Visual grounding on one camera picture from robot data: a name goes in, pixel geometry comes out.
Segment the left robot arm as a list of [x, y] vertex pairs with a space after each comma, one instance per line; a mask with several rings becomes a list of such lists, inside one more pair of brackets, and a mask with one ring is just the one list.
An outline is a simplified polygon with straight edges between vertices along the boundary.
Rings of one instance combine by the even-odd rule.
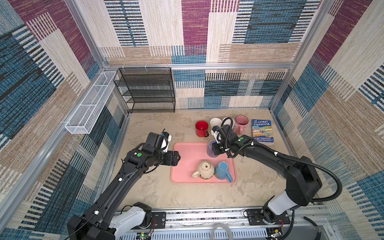
[[168, 149], [172, 137], [168, 132], [149, 133], [147, 140], [129, 151], [122, 166], [91, 207], [82, 216], [72, 216], [67, 224], [70, 240], [118, 240], [135, 227], [151, 224], [151, 207], [136, 203], [119, 216], [115, 213], [134, 184], [159, 165], [176, 166], [181, 159], [177, 151]]

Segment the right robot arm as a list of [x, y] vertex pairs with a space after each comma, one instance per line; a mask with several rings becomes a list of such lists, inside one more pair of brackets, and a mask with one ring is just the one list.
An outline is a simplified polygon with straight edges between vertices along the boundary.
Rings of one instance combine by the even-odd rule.
[[[309, 203], [328, 202], [342, 193], [341, 180], [330, 170], [314, 164], [305, 156], [296, 158], [285, 155], [249, 136], [238, 136], [229, 125], [214, 126], [212, 133], [216, 140], [213, 144], [216, 156], [226, 154], [228, 158], [234, 159], [240, 155], [256, 160], [286, 180], [285, 190], [269, 199], [261, 210], [266, 224], [274, 224], [287, 210], [306, 207]], [[323, 186], [318, 171], [329, 175], [337, 184], [336, 191], [328, 197], [315, 197]]]

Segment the purple mug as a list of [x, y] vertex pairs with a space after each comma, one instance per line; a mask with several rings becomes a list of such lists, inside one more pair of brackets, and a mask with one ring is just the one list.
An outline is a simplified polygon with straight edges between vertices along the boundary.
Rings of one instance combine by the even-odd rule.
[[216, 143], [217, 141], [216, 140], [211, 140], [208, 144], [208, 148], [207, 148], [207, 154], [209, 157], [211, 158], [216, 158], [218, 157], [217, 155], [215, 155], [214, 153], [214, 150], [213, 150], [213, 145], [214, 143]]

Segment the light green mug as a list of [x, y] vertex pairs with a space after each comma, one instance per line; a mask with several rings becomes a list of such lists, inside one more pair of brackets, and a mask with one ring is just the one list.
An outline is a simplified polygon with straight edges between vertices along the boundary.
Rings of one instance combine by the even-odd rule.
[[210, 131], [213, 134], [218, 128], [221, 127], [222, 120], [219, 118], [213, 118], [210, 120]]

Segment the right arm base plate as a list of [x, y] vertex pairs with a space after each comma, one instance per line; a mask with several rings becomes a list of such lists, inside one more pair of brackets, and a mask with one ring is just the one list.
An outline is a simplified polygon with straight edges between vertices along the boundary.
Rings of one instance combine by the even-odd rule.
[[268, 226], [268, 225], [289, 225], [291, 223], [290, 215], [287, 211], [277, 217], [272, 217], [272, 220], [267, 220], [267, 217], [261, 213], [261, 208], [245, 210], [244, 216], [248, 219], [250, 226]]

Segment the blue mug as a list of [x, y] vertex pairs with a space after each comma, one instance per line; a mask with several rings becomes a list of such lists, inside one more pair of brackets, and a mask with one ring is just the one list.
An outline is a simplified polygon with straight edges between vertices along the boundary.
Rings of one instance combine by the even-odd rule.
[[226, 162], [220, 162], [215, 168], [215, 177], [219, 180], [227, 180], [233, 182], [233, 177], [229, 172], [229, 165]]

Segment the white mug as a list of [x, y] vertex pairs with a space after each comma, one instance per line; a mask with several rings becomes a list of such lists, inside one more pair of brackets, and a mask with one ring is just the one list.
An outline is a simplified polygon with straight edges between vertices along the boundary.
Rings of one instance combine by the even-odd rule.
[[231, 126], [232, 128], [234, 127], [235, 125], [235, 121], [233, 118], [231, 117], [226, 117], [223, 119], [223, 122], [222, 122], [222, 126], [225, 126], [225, 125], [229, 125]]

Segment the pink ghost pattern mug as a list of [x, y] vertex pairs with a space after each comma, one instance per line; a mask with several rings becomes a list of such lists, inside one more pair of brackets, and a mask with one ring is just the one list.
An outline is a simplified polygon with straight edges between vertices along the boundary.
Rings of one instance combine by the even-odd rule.
[[246, 116], [238, 115], [235, 118], [234, 132], [237, 135], [242, 135], [249, 123], [249, 119]]

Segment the red mug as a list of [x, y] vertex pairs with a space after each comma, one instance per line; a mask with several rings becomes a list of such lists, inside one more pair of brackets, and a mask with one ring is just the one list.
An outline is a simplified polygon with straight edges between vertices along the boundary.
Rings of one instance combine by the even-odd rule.
[[196, 135], [200, 138], [207, 138], [210, 134], [209, 124], [206, 121], [197, 121], [195, 124]]

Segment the blue treehouse book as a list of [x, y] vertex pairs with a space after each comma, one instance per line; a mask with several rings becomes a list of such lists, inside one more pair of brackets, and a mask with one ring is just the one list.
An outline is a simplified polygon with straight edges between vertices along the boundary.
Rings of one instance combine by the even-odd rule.
[[252, 120], [252, 136], [259, 143], [274, 144], [274, 135], [271, 120]]

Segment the pink plastic tray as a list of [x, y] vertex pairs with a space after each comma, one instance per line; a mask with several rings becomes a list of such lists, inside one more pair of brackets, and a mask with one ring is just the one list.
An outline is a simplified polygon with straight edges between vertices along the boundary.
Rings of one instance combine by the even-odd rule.
[[226, 154], [211, 157], [208, 143], [177, 143], [174, 151], [181, 159], [172, 167], [174, 183], [232, 183], [237, 180], [234, 159]]

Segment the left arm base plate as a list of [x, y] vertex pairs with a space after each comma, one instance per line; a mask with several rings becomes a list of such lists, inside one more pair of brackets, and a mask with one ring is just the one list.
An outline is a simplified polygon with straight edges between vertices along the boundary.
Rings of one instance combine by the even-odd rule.
[[152, 212], [150, 225], [142, 225], [133, 227], [131, 230], [150, 230], [164, 229], [166, 227], [166, 212]]

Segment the cream ceramic teapot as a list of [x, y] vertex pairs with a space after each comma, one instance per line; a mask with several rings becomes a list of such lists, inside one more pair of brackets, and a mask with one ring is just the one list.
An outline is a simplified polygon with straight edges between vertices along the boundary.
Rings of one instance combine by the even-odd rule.
[[197, 171], [192, 174], [192, 178], [200, 177], [204, 180], [210, 179], [215, 174], [215, 167], [210, 161], [201, 161]]

